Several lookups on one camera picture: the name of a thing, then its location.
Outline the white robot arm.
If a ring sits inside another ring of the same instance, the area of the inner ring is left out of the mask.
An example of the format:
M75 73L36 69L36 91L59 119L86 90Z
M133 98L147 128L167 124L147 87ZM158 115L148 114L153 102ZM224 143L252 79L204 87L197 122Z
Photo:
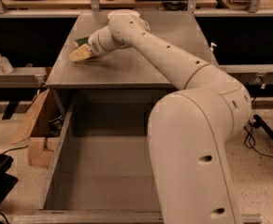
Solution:
M251 113L247 89L217 66L151 32L135 11L115 10L108 25L81 39L73 62L132 47L175 91L152 109L151 166L165 224L242 224L226 141Z

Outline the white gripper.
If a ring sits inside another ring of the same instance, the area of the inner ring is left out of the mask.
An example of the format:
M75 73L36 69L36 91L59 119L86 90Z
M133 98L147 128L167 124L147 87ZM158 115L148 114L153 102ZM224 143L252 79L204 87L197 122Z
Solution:
M124 45L116 40L107 26L92 33L88 38L88 45L83 44L74 50L69 58L72 62L88 60L93 56L103 56L116 49L123 49Z

